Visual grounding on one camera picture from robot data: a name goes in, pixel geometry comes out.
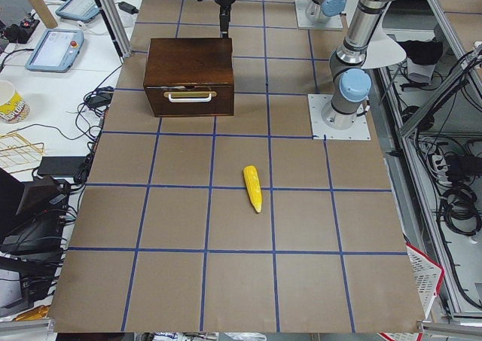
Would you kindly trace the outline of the black equipment box left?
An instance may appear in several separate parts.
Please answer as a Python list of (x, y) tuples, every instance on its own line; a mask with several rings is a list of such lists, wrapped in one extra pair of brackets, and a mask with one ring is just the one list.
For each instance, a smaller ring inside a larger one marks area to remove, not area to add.
[(49, 175), (21, 182), (1, 171), (1, 252), (12, 255), (57, 250), (62, 241), (71, 185)]

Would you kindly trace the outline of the white lamp shade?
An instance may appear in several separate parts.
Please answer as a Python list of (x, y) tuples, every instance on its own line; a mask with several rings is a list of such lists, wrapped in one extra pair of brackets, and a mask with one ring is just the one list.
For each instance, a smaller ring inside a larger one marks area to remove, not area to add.
[(362, 69), (378, 69), (400, 63), (406, 59), (405, 50), (383, 30), (385, 14), (381, 15), (375, 27), (365, 25), (368, 31), (368, 47)]

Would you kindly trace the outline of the aluminium frame rail right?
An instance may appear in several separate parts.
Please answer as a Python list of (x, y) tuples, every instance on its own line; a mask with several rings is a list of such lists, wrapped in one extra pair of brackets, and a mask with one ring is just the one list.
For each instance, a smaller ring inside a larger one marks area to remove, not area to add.
[(396, 91), (398, 138), (423, 214), (423, 239), (444, 268), (441, 307), (481, 320), (481, 0), (424, 0), (415, 39), (441, 48), (433, 73)]

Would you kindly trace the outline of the teach pendant tablet near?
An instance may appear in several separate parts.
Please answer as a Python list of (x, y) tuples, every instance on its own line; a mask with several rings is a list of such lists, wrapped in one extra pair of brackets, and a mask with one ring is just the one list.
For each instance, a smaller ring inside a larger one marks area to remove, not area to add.
[(32, 51), (25, 68), (32, 72), (67, 72), (84, 43), (80, 30), (47, 29)]

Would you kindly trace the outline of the teach pendant tablet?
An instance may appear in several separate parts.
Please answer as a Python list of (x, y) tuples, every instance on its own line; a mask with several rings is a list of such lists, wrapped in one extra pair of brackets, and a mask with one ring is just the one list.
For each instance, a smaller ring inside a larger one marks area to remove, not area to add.
[(63, 19), (89, 23), (99, 14), (99, 9), (94, 0), (67, 0), (55, 13)]
[(47, 29), (32, 51), (25, 68), (32, 72), (67, 72), (84, 43), (80, 30)]

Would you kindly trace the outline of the cardboard tube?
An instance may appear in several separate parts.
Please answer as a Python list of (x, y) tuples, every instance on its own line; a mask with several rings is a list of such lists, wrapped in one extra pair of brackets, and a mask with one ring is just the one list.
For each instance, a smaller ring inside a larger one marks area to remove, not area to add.
[(28, 0), (36, 14), (40, 17), (40, 20), (46, 26), (47, 29), (55, 29), (58, 26), (58, 22), (50, 12), (48, 6), (44, 0)]

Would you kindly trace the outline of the aluminium frame post left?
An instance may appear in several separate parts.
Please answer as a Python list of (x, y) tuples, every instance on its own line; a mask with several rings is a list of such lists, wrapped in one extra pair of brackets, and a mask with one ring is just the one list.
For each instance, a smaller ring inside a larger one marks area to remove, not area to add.
[(132, 55), (127, 33), (121, 18), (115, 7), (114, 0), (94, 0), (102, 16), (110, 39), (120, 58), (127, 58)]

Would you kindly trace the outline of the wooden drawer with white handle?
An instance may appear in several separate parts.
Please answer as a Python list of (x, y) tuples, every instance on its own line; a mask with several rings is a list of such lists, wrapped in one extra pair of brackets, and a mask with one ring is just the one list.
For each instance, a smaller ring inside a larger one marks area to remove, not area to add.
[(145, 87), (145, 93), (156, 117), (234, 115), (230, 86)]

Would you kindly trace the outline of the paper popcorn cup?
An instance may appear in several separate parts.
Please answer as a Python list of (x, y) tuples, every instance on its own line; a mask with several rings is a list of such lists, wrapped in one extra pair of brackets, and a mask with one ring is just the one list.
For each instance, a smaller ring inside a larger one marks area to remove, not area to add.
[(30, 112), (29, 105), (17, 92), (10, 81), (1, 80), (1, 120), (5, 123), (19, 123)]

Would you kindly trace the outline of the dark brown wooden drawer box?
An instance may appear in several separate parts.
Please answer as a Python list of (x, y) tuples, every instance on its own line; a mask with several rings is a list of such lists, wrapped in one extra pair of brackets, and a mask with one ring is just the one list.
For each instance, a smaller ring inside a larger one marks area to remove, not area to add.
[(232, 87), (233, 43), (230, 38), (152, 38), (143, 87)]

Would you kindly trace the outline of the white perforated basket red rim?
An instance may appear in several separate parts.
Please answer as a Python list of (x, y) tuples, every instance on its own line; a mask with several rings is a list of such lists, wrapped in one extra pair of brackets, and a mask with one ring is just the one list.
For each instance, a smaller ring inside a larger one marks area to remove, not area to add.
[(444, 269), (410, 243), (407, 243), (406, 247), (425, 318), (428, 319), (434, 301), (439, 295)]

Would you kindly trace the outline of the black power adapter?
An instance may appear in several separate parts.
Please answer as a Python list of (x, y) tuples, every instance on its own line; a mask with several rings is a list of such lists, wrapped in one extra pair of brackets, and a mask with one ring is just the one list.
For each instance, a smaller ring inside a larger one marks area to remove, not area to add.
[(112, 90), (98, 90), (89, 94), (84, 103), (90, 109), (101, 108), (111, 103), (112, 96)]

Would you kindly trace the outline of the teach pendant tablet far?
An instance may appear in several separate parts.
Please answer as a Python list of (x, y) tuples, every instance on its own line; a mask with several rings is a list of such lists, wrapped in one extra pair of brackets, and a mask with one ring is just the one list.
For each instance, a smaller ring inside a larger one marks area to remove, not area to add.
[(89, 23), (99, 14), (99, 9), (94, 0), (67, 0), (55, 13), (63, 19)]

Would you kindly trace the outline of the yellow corn cob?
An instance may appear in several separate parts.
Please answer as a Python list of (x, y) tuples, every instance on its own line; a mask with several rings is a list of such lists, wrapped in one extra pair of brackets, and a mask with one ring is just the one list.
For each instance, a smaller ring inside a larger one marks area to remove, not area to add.
[(263, 197), (257, 169), (253, 165), (246, 166), (243, 169), (243, 178), (248, 192), (249, 201), (254, 210), (257, 213), (260, 213), (263, 205)]

